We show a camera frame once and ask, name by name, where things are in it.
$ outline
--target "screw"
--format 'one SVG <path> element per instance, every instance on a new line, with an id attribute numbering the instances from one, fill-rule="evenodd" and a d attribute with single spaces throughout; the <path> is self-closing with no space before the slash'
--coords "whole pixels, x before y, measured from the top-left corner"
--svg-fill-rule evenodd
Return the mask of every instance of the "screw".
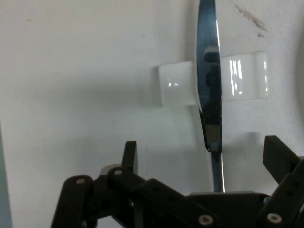
<path id="1" fill-rule="evenodd" d="M 82 221 L 81 225 L 82 225 L 84 228 L 87 228 L 87 223 L 86 223 L 86 221 Z"/>
<path id="2" fill-rule="evenodd" d="M 278 214 L 275 214 L 275 213 L 269 213 L 267 215 L 267 219 L 268 219 L 269 222 L 275 223 L 275 224 L 278 224 L 278 223 L 282 222 L 282 217 Z"/>
<path id="3" fill-rule="evenodd" d="M 122 173 L 123 173 L 123 172 L 122 172 L 121 170 L 115 170 L 115 171 L 114 171 L 114 174 L 115 174 L 115 175 L 121 175 Z"/>
<path id="4" fill-rule="evenodd" d="M 85 182 L 85 179 L 83 179 L 83 178 L 80 178 L 80 179 L 76 180 L 77 184 L 82 184 L 84 182 Z"/>
<path id="5" fill-rule="evenodd" d="M 199 216 L 199 223 L 203 226 L 208 226 L 213 223 L 213 218 L 210 215 Z"/>
<path id="6" fill-rule="evenodd" d="M 264 200 L 263 200 L 263 203 L 267 204 L 269 201 L 270 201 L 270 197 L 265 197 Z"/>

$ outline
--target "black bracket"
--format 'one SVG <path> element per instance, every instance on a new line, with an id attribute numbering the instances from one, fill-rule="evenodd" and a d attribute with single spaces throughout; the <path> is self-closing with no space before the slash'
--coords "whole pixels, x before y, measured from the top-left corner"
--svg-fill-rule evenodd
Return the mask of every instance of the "black bracket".
<path id="1" fill-rule="evenodd" d="M 155 179 L 138 176 L 136 154 L 136 142 L 127 142 L 121 166 L 107 175 L 94 181 L 89 176 L 67 179 L 52 228 L 95 228 L 97 220 L 107 216 L 124 228 L 304 227 L 304 160 L 276 136 L 265 138 L 263 158 L 280 182 L 272 196 L 253 192 L 183 196 Z"/>

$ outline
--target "white holder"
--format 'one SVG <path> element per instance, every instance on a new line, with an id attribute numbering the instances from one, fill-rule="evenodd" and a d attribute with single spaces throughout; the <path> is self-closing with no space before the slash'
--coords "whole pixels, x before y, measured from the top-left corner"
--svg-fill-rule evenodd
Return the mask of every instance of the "white holder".
<path id="1" fill-rule="evenodd" d="M 191 61 L 159 66 L 162 106 L 197 104 L 197 76 Z M 269 96 L 267 55 L 258 51 L 221 57 L 223 101 Z"/>

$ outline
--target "reflective blade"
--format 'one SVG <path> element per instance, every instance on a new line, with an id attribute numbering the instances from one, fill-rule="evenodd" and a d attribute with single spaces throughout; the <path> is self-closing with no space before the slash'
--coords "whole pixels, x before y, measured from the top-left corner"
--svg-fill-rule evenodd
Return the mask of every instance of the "reflective blade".
<path id="1" fill-rule="evenodd" d="M 197 29 L 197 77 L 205 145 L 212 153 L 216 191 L 223 191 L 222 90 L 219 38 L 214 0 L 201 0 Z"/>

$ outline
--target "bolt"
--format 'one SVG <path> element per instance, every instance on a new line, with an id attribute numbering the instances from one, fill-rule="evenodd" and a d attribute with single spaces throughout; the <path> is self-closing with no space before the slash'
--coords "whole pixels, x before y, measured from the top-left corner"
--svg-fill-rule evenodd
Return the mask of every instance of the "bolt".
<path id="1" fill-rule="evenodd" d="M 275 213 L 269 213 L 267 215 L 267 219 L 268 219 L 269 222 L 275 223 L 275 224 L 278 224 L 278 223 L 282 222 L 282 217 L 278 214 L 275 214 Z"/>
<path id="2" fill-rule="evenodd" d="M 80 178 L 80 179 L 76 180 L 77 184 L 82 184 L 84 182 L 85 182 L 85 179 L 83 179 L 83 178 Z"/>
<path id="3" fill-rule="evenodd" d="M 267 204 L 270 201 L 270 197 L 265 197 L 263 203 Z"/>
<path id="4" fill-rule="evenodd" d="M 115 170 L 115 171 L 114 171 L 114 174 L 115 174 L 115 175 L 121 175 L 122 173 L 123 173 L 123 172 L 122 172 L 121 170 Z"/>
<path id="5" fill-rule="evenodd" d="M 213 223 L 213 218 L 210 215 L 199 216 L 199 223 L 203 226 L 208 226 Z"/>
<path id="6" fill-rule="evenodd" d="M 82 227 L 87 228 L 87 223 L 86 223 L 86 221 L 82 221 L 81 225 L 82 225 Z"/>

